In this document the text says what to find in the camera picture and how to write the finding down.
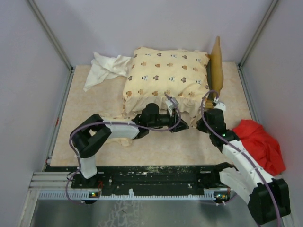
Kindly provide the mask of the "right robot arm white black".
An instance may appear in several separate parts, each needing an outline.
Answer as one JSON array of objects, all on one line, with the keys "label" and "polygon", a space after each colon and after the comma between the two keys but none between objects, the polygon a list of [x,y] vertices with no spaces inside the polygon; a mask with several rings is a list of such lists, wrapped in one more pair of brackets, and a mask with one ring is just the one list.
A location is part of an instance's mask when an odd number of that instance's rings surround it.
[{"label": "right robot arm white black", "polygon": [[284,179],[277,179],[261,167],[245,149],[239,137],[226,128],[221,109],[208,109],[197,121],[197,129],[209,134],[212,144],[232,162],[212,174],[217,187],[229,186],[247,204],[257,224],[279,221],[291,213],[289,188]]}]

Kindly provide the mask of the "cream animal print cushion cover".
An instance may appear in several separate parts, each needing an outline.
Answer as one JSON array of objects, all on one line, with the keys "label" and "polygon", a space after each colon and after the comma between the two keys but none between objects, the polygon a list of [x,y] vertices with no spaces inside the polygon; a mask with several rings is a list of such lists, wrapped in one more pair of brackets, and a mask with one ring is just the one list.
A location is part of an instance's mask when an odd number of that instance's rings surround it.
[{"label": "cream animal print cushion cover", "polygon": [[209,61],[206,52],[138,48],[123,89],[123,115],[138,114],[149,103],[165,109],[169,95],[176,98],[180,112],[188,113],[190,125],[194,126],[201,117],[201,101],[208,91]]}]

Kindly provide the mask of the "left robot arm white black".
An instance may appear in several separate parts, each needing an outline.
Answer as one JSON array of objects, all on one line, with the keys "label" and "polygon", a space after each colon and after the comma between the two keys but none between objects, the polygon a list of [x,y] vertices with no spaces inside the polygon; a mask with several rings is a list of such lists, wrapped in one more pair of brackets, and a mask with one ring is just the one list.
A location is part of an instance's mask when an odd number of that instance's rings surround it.
[{"label": "left robot arm white black", "polygon": [[130,121],[114,121],[103,119],[98,114],[92,115],[71,132],[69,144],[76,154],[82,183],[92,188],[98,184],[95,154],[108,139],[135,140],[150,131],[175,133],[187,129],[189,125],[181,119],[178,108],[172,102],[163,114],[157,104],[150,103]]}]

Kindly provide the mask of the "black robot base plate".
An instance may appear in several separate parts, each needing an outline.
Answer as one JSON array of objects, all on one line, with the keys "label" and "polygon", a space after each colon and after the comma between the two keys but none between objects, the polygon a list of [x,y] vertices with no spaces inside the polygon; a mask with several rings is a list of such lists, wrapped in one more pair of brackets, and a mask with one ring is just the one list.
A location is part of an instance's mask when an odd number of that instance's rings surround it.
[{"label": "black robot base plate", "polygon": [[101,190],[103,196],[187,196],[204,195],[207,189],[227,188],[220,181],[219,172],[232,165],[202,166],[104,166],[97,174],[84,179],[76,174],[71,183],[73,189]]}]

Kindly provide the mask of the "wooden pet bed frame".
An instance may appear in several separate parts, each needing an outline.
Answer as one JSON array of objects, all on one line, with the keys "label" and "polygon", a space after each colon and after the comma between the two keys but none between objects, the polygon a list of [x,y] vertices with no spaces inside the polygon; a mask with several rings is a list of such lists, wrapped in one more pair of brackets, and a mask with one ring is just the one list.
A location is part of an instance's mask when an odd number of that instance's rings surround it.
[{"label": "wooden pet bed frame", "polygon": [[211,53],[206,54],[209,59],[206,65],[207,83],[209,90],[215,90],[220,96],[223,88],[223,67],[222,67],[222,52],[220,46],[220,37],[217,36]]}]

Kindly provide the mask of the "small cream print pillow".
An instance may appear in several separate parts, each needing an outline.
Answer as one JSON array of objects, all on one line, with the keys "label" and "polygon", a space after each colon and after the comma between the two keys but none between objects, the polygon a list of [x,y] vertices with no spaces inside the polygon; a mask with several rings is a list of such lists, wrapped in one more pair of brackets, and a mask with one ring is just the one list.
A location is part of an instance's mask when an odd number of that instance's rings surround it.
[{"label": "small cream print pillow", "polygon": [[120,144],[123,147],[128,147],[128,146],[131,146],[132,139],[129,139],[129,138],[114,138],[114,139],[109,139],[109,142],[111,142],[111,143],[116,142],[116,143]]}]

